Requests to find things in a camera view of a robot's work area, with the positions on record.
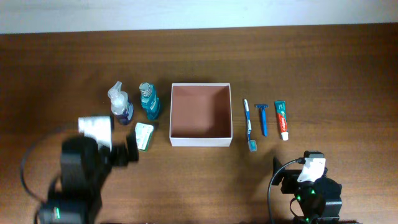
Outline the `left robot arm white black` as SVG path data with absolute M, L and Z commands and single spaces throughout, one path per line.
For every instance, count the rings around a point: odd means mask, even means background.
M 113 167 L 139 161 L 136 134 L 114 148 L 99 146 L 94 138 L 74 136 L 62 142 L 62 189 L 52 183 L 37 212 L 41 223 L 94 223 L 102 206 L 101 189 Z

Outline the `clear spray bottle purple liquid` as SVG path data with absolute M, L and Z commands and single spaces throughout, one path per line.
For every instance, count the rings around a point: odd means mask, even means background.
M 111 100 L 111 111 L 122 125 L 128 125 L 132 121 L 134 105 L 131 103 L 128 94 L 121 90 L 122 82 L 117 81 L 108 90 L 108 97 Z

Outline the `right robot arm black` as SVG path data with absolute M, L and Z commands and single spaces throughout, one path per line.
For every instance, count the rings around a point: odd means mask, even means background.
M 273 158 L 273 174 L 268 186 L 280 185 L 283 194 L 292 194 L 303 215 L 293 214 L 294 223 L 338 223 L 342 208 L 342 185 L 326 176 L 326 159 L 321 152 L 306 151 L 303 157 L 281 164 Z

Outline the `green white soap box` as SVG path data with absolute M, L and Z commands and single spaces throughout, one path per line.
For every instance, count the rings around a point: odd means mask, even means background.
M 147 151 L 154 132 L 154 126 L 151 124 L 136 123 L 134 130 L 137 148 L 141 151 Z

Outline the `teal mouthwash bottle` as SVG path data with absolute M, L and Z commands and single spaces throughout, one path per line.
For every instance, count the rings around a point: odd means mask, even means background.
M 154 84 L 147 82 L 139 85 L 141 92 L 141 106 L 146 111 L 147 118 L 149 120 L 156 120 L 160 114 L 160 100 L 157 96 L 157 92 Z

